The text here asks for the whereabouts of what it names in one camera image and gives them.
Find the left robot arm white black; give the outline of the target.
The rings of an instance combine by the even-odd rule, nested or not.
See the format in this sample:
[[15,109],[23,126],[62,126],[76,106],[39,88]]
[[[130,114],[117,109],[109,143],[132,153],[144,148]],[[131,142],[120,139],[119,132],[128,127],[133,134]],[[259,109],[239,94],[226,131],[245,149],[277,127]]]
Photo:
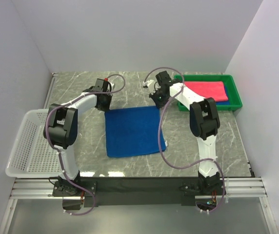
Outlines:
[[75,162],[73,144],[78,136],[79,115],[96,108],[108,111],[115,85],[107,78],[97,79],[94,86],[84,90],[77,98],[63,104],[53,103],[43,130],[44,138],[57,151],[61,167],[60,177],[66,181],[64,190],[71,196],[81,192],[81,183],[76,181],[79,169]]

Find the pink towel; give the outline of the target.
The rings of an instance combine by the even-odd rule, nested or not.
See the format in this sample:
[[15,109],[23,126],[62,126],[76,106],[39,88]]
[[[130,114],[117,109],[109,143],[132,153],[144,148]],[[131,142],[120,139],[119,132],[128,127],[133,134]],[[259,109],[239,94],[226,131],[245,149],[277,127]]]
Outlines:
[[186,81],[184,84],[204,98],[213,98],[215,102],[228,101],[222,81]]

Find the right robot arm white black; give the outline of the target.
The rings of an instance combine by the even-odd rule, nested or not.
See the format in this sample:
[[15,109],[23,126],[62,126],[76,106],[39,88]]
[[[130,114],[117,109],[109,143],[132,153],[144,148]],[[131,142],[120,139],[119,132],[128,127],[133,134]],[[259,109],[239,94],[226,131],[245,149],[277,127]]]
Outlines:
[[156,80],[145,78],[143,86],[150,91],[149,97],[161,115],[173,100],[182,103],[189,110],[189,126],[196,137],[199,149],[198,181],[190,189],[195,193],[208,195],[222,186],[222,171],[217,163],[216,139],[220,127],[216,102],[190,90],[184,78],[172,79],[167,71],[156,74]]

